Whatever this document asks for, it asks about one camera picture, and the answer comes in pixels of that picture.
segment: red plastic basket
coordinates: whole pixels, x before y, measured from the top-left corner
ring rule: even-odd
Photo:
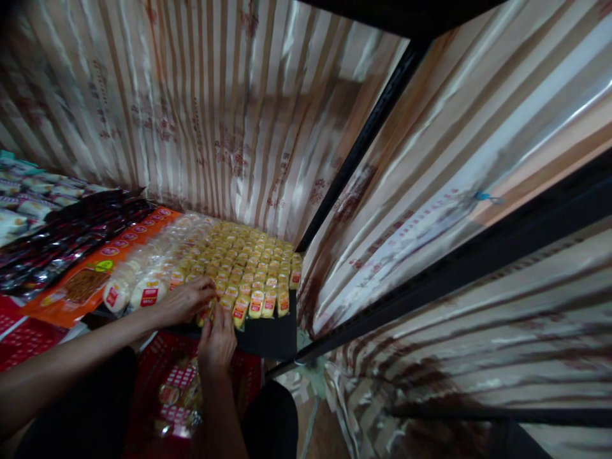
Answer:
[[[197,352],[197,341],[160,332],[144,349],[138,360],[138,376],[132,399],[126,458],[182,458],[191,450],[191,433],[186,427],[189,413],[176,405],[162,405],[159,387],[167,384],[187,388],[196,370],[176,365],[180,357],[191,359]],[[263,382],[263,360],[236,350],[231,362],[231,376],[239,415],[257,395]],[[165,438],[153,433],[153,419],[164,419],[172,425]]]

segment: red label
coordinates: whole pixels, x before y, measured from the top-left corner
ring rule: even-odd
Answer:
[[[114,306],[115,302],[117,301],[117,295],[117,290],[115,290],[114,287],[111,287],[108,291],[108,295],[106,296],[106,302],[111,306]]]
[[[144,289],[142,291],[141,306],[151,306],[157,302],[157,291],[159,289]]]

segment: curtain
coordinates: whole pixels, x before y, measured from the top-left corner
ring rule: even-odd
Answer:
[[[326,364],[354,458],[485,457],[486,423],[386,409],[612,408],[612,219],[334,351]],[[612,453],[612,430],[523,425],[555,459]]]
[[[514,0],[433,43],[306,253],[304,328],[334,329],[611,146],[610,11]]]
[[[0,143],[297,243],[407,40],[293,0],[26,2]]]

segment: individually wrapped snack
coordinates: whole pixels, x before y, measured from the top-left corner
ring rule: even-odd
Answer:
[[[230,311],[234,307],[235,302],[236,302],[236,298],[233,298],[232,296],[222,296],[221,299],[219,300],[219,304],[221,305],[221,307],[225,310],[230,310]]]
[[[0,237],[18,235],[27,230],[27,218],[11,210],[0,209]]]
[[[102,294],[104,304],[114,314],[121,313],[128,306],[135,284],[133,279],[117,274],[115,272],[106,283]]]
[[[232,298],[238,298],[238,286],[234,284],[228,285],[225,289],[225,296],[231,296]]]
[[[168,286],[162,275],[149,272],[136,283],[129,302],[134,309],[152,306],[166,296],[167,292]]]
[[[236,299],[236,304],[234,306],[232,318],[234,320],[234,327],[238,328],[239,330],[241,330],[242,327],[244,326],[244,321],[247,318],[247,309],[249,308],[250,302],[251,302],[251,299],[245,295],[240,295]]]
[[[34,193],[47,194],[53,189],[53,184],[45,182],[37,176],[26,177],[21,184]]]
[[[73,184],[69,184],[65,181],[59,182],[51,190],[51,194],[63,194],[65,196],[72,196],[74,198],[80,198],[83,196],[85,190],[76,187]]]
[[[263,310],[261,317],[271,319],[274,316],[274,307],[276,306],[276,289],[267,289],[263,301]]]
[[[19,193],[20,190],[21,184],[19,182],[0,180],[0,192],[11,195]]]
[[[228,282],[230,279],[230,273],[227,271],[219,271],[217,273],[217,279],[222,282]]]
[[[54,204],[58,204],[62,207],[66,207],[78,202],[77,198],[73,198],[71,196],[65,196],[63,194],[54,194],[49,197],[53,201]]]
[[[287,274],[280,273],[278,280],[279,287],[283,286],[287,289],[289,288],[289,276]]]
[[[279,317],[283,317],[289,314],[289,291],[279,288],[277,294],[277,312]]]
[[[249,308],[249,317],[251,319],[259,319],[261,317],[264,298],[265,294],[262,290],[253,290],[251,293],[251,307]]]
[[[215,283],[215,288],[217,291],[217,296],[218,297],[222,297],[225,294],[225,290],[228,287],[227,282],[223,282],[223,281],[217,281]]]
[[[34,218],[44,220],[49,212],[56,210],[57,207],[48,201],[41,200],[24,200],[17,208],[20,214],[31,215]]]
[[[265,282],[267,277],[268,276],[264,271],[257,271],[255,273],[255,281]]]
[[[243,282],[239,286],[239,291],[241,295],[250,295],[251,294],[251,284],[248,282]]]
[[[5,208],[8,210],[17,210],[17,207],[21,204],[21,201],[17,198],[12,198],[10,196],[0,196],[0,208]]]
[[[294,268],[291,271],[291,277],[289,278],[289,288],[292,290],[297,290],[300,286],[300,278],[302,277],[302,269]]]
[[[162,405],[175,405],[180,397],[180,389],[167,384],[159,387],[159,402]]]

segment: metal pole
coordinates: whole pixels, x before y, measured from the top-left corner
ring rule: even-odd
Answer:
[[[363,125],[357,140],[355,140],[351,151],[342,163],[321,205],[308,225],[302,240],[298,244],[296,252],[303,253],[308,249],[312,239],[314,239],[317,231],[319,231],[327,215],[332,210],[333,205],[340,197],[342,190],[344,190],[344,187],[353,176],[355,169],[359,166],[363,156],[365,156],[384,122],[389,117],[393,107],[404,93],[404,89],[419,68],[431,43],[430,40],[414,40],[408,44],[402,58],[395,67],[395,70],[393,70],[391,78],[389,78],[389,81],[382,90],[381,96],[376,101],[376,105],[374,105],[370,116],[368,116],[368,119]]]
[[[612,215],[612,149],[272,368],[278,376]]]

